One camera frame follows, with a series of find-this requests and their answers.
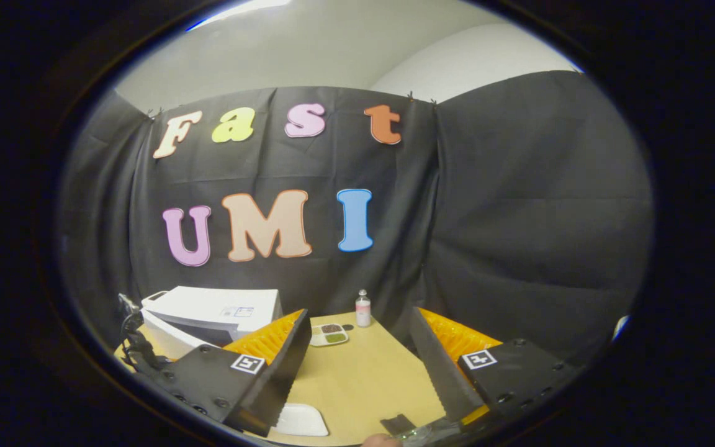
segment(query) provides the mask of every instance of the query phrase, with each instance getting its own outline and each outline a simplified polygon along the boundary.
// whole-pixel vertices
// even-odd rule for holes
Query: tan tabletop
[[[340,345],[309,346],[287,399],[320,411],[328,436],[282,435],[270,430],[267,440],[290,445],[359,445],[374,433],[388,433],[380,419],[405,416],[417,427],[445,416],[420,359],[372,320],[355,324],[354,312],[310,318],[312,325],[354,325]],[[145,327],[140,331],[162,354]]]

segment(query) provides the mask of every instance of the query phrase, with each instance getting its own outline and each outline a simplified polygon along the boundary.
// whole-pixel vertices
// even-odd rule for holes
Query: small bottle
[[[363,289],[357,293],[357,300],[355,300],[355,318],[361,328],[371,325],[371,302]]]

